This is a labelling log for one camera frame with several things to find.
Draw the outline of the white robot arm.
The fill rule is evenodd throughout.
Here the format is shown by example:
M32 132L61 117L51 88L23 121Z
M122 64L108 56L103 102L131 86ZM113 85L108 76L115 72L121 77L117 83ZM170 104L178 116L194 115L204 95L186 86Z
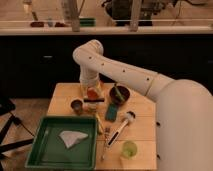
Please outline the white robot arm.
M213 94L207 88L106 58L97 40L77 47L73 59L81 81L103 74L156 103L158 171L213 171Z

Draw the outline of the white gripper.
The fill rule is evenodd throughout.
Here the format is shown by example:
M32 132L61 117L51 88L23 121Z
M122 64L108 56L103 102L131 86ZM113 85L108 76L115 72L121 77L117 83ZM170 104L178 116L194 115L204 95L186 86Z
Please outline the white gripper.
M96 87L99 98L104 98L104 91L102 89L102 83L100 82L99 73L87 68L80 69L80 84L81 94L83 99L87 98L87 88Z

